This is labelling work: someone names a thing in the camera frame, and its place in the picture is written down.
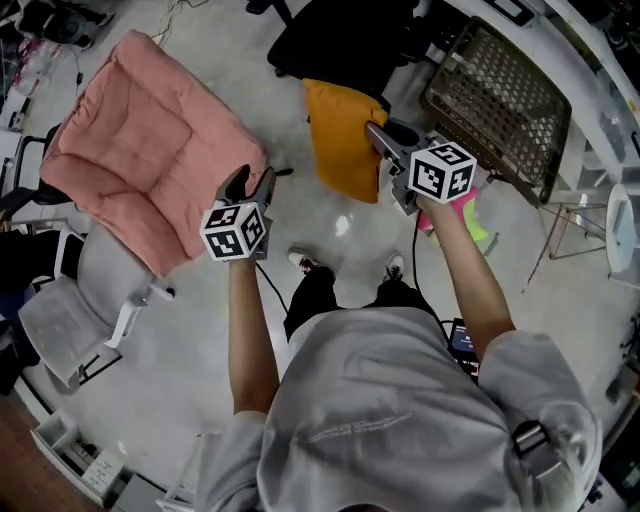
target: pink cloth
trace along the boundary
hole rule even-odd
[[[471,201],[473,198],[475,198],[477,195],[478,195],[478,189],[475,187],[471,187],[471,190],[469,190],[467,194],[463,195],[462,197],[459,197],[458,199],[451,201],[451,206],[453,207],[455,212],[458,214],[458,217],[460,217],[460,220],[462,220],[462,222],[465,222],[464,220],[465,205],[469,201]],[[427,229],[431,229],[432,227],[433,227],[433,222],[431,222],[431,219],[427,217],[426,213],[422,212],[422,215],[420,216],[420,223],[418,224],[418,229],[420,231],[425,231]]]
[[[198,234],[220,184],[266,154],[247,128],[149,37],[113,49],[58,130],[41,168],[156,275],[204,252]]]

